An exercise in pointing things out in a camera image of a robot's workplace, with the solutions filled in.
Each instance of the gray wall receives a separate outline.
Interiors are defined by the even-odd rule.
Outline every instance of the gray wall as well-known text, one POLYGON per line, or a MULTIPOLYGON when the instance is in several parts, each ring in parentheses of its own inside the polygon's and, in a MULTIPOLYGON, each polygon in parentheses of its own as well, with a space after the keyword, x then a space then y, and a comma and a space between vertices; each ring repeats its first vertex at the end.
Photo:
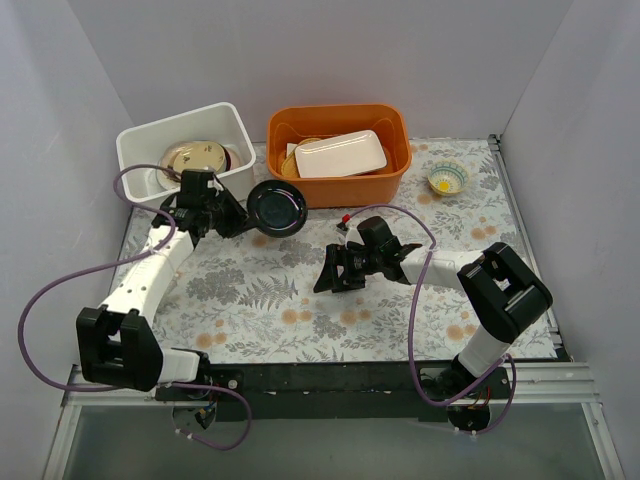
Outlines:
POLYGON ((640 478, 640 3, 574 2, 504 134, 563 338, 640 478))
MULTIPOLYGON (((62 394, 23 364, 16 324, 45 283, 113 259, 127 210, 110 191, 115 137, 131 125, 65 0, 0 0, 0 478, 40 478, 62 394)), ((66 381, 75 316, 110 274, 47 295, 27 325, 38 365, 66 381)))
POLYGON ((571 0, 70 0, 136 124, 222 100, 385 102, 412 136, 501 133, 571 0))

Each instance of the floral tablecloth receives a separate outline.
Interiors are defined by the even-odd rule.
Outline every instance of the floral tablecloth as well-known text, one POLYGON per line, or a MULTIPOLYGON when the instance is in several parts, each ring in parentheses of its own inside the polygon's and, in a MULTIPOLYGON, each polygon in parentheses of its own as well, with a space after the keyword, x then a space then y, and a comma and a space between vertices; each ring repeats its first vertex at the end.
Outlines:
MULTIPOLYGON (((503 241, 522 254, 522 237, 486 141, 415 140, 411 145, 413 162, 394 204, 424 220, 441 249, 483 249, 503 241), (470 170, 471 184, 460 195, 440 197, 428 187, 427 169, 435 160, 452 157, 470 170)), ((256 145, 256 153, 256 179, 261 181, 269 176, 264 145, 256 145)), ((414 287, 375 275, 363 290, 313 293, 324 247, 338 241, 334 225, 345 213, 312 210, 305 227, 283 240, 257 231, 229 240, 210 234, 180 267, 158 308, 153 331, 160 344, 206 351, 216 363, 406 360, 414 287)), ((389 209, 374 214, 387 220, 402 243, 427 242, 409 217, 389 209)), ((146 213, 134 212, 123 256, 141 249, 149 221, 146 213)), ((125 271, 117 272, 116 283, 125 271)), ((425 287, 416 321, 416 358, 453 358, 477 326, 463 293, 425 287)), ((511 352, 554 357, 545 319, 521 335, 511 352)))

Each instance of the purple cable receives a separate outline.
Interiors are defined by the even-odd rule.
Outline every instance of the purple cable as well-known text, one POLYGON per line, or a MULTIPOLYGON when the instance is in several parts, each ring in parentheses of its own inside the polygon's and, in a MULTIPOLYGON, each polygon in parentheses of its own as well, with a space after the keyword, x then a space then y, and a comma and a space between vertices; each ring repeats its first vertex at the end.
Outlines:
POLYGON ((218 443, 212 442, 211 440, 208 440, 198 434, 190 432, 189 430, 177 427, 175 422, 173 422, 174 428, 180 433, 182 433, 184 436, 189 438, 189 435, 191 435, 190 438, 193 438, 195 441, 200 442, 203 445, 206 445, 207 447, 211 447, 223 452, 226 452, 228 450, 233 450, 242 442, 244 442, 245 438, 247 438, 247 435, 249 435, 249 431, 251 430, 251 420, 253 418, 253 415, 251 414, 251 407, 249 406, 249 402, 247 402, 247 399, 244 398, 242 395, 240 395, 237 392, 234 392, 233 390, 229 390, 228 388, 214 387, 213 385, 193 385, 191 383, 175 383, 175 382, 172 383, 171 385, 178 388, 190 388, 192 390, 210 390, 213 392, 226 393, 227 395, 231 395, 235 399, 239 400, 242 406, 244 407, 245 412, 247 412, 247 425, 246 427, 244 427, 244 431, 242 432, 242 435, 240 435, 240 437, 235 442, 229 445, 220 445, 218 443))
MULTIPOLYGON (((158 210, 156 208, 151 208, 151 207, 147 207, 145 205, 141 205, 139 203, 132 202, 122 192, 120 192, 120 190, 118 189, 118 187, 120 185, 120 180, 122 179, 122 177, 124 175, 126 175, 127 173, 129 173, 132 170, 137 170, 137 169, 140 169, 140 168, 153 168, 153 169, 163 170, 163 171, 166 170, 166 171, 169 171, 169 172, 173 172, 173 171, 170 170, 170 169, 164 168, 164 167, 159 167, 158 165, 150 165, 150 164, 149 165, 134 165, 132 167, 128 167, 128 168, 125 168, 124 170, 122 170, 118 175, 116 175, 116 178, 113 180, 113 190, 116 192, 116 195, 118 196, 118 198, 120 198, 120 200, 122 200, 123 202, 125 202, 129 206, 137 207, 137 208, 140 208, 142 210, 147 210, 148 212, 153 212, 155 214, 162 215, 169 221, 169 225, 171 227, 170 230, 169 230, 169 234, 165 238, 163 238, 162 241, 160 243, 158 243, 158 245, 155 246, 155 249, 157 250, 157 249, 161 249, 167 243, 169 243, 169 241, 173 237, 173 234, 176 231, 176 222, 173 220, 173 217, 171 217, 171 215, 169 215, 168 213, 163 212, 162 210, 158 210)), ((83 277, 85 275, 89 275, 90 273, 96 273, 96 272, 100 272, 102 270, 108 270, 110 268, 119 267, 120 265, 125 265, 127 263, 137 262, 138 260, 142 260, 144 258, 147 258, 148 256, 150 256, 152 254, 153 254, 152 250, 147 250, 145 252, 139 253, 139 254, 134 255, 132 257, 129 257, 129 258, 125 258, 123 260, 118 260, 118 261, 115 261, 115 262, 105 263, 103 265, 98 265, 97 267, 91 267, 91 268, 87 268, 85 270, 80 270, 80 271, 75 272, 75 273, 70 273, 69 275, 65 275, 64 277, 61 277, 61 278, 59 278, 57 280, 54 280, 53 282, 45 285, 33 297, 31 297, 31 300, 29 300, 27 302, 27 305, 24 307, 24 310, 22 311, 22 314, 20 315, 20 320, 18 321, 18 346, 20 347, 20 353, 22 354, 22 358, 24 359, 25 363, 27 364, 27 367, 29 367, 29 369, 33 372, 33 374, 36 377, 38 377, 41 381, 43 381, 47 385, 49 385, 49 386, 51 386, 53 388, 58 388, 60 390, 64 390, 65 392, 110 392, 112 390, 118 390, 117 387, 93 387, 93 388, 91 388, 91 387, 90 388, 87 388, 87 387, 75 387, 75 386, 72 386, 72 385, 65 385, 63 383, 58 383, 58 382, 56 382, 54 380, 51 380, 44 373, 42 373, 38 369, 38 367, 36 367, 35 363, 33 363, 33 360, 31 359, 31 356, 29 355, 29 352, 27 351, 27 345, 26 345, 25 340, 24 340, 24 324, 27 321, 27 316, 29 315, 29 312, 31 311, 31 309, 33 308, 35 303, 40 299, 40 297, 42 297, 45 293, 47 293, 52 288, 55 288, 58 285, 61 285, 61 284, 65 283, 65 282, 68 282, 69 280, 73 280, 74 278, 78 278, 78 277, 83 277)))
POLYGON ((431 247, 429 249, 429 253, 427 254, 427 258, 425 259, 424 266, 422 267, 422 271, 420 272, 420 275, 418 276, 418 281, 416 282, 416 289, 415 289, 415 292, 413 294, 413 300, 411 301, 411 311, 409 313, 409 334, 408 334, 409 338, 408 338, 408 342, 407 342, 408 343, 408 350, 409 350, 409 352, 408 352, 409 353, 409 368, 411 369, 411 378, 413 380, 413 385, 415 386, 416 391, 418 392, 418 395, 420 395, 420 398, 422 398, 422 400, 424 400, 426 403, 428 403, 429 405, 431 405, 433 407, 447 407, 447 406, 451 405, 453 402, 455 402, 457 400, 460 400, 461 398, 467 396, 478 385, 480 385, 482 382, 484 382, 486 380, 486 378, 489 375, 491 375, 496 368, 498 368, 500 365, 502 365, 504 363, 504 359, 506 358, 511 363, 511 371, 513 373, 512 388, 511 388, 511 392, 509 394, 509 400, 507 401, 507 403, 505 405, 505 408, 502 411, 502 414, 498 417, 498 419, 492 425, 488 426, 487 428, 476 432, 476 434, 487 433, 487 432, 493 430, 495 427, 497 427, 500 424, 500 422, 502 422, 502 420, 504 420, 504 417, 506 416, 507 412, 509 411, 509 408, 511 407, 511 403, 513 402, 513 397, 515 395, 516 369, 515 369, 515 362, 513 361, 513 358, 508 353, 505 354, 504 358, 500 358, 499 360, 497 360, 493 365, 491 365, 491 367, 489 367, 489 369, 485 373, 483 373, 480 377, 478 377, 471 385, 469 385, 467 388, 462 390, 457 395, 454 395, 452 398, 448 398, 447 400, 443 400, 443 401, 440 401, 440 402, 435 401, 435 400, 431 400, 427 396, 427 394, 424 393, 424 390, 422 389, 422 384, 420 383, 420 377, 418 376, 418 370, 417 370, 417 367, 416 367, 414 354, 413 354, 413 331, 414 331, 415 320, 416 320, 416 310, 418 308, 418 298, 420 297, 420 290, 422 289, 422 284, 424 283, 424 277, 427 275, 427 270, 429 268, 429 264, 431 263, 431 258, 433 257, 433 249, 436 247, 436 244, 437 244, 436 237, 433 235, 433 233, 431 233, 431 230, 429 230, 429 227, 427 227, 427 225, 422 220, 420 220, 416 215, 414 215, 413 213, 411 213, 409 210, 407 210, 405 208, 397 207, 395 205, 389 205, 389 204, 386 204, 386 203, 376 203, 376 204, 373 204, 373 205, 367 205, 366 207, 362 207, 362 208, 356 210, 355 212, 353 212, 351 214, 351 217, 355 217, 359 213, 364 212, 365 210, 369 210, 371 208, 390 208, 392 210, 397 210, 399 212, 402 212, 402 213, 410 216, 416 222, 418 222, 418 224, 423 228, 423 230, 427 233, 427 235, 431 239, 431 247))

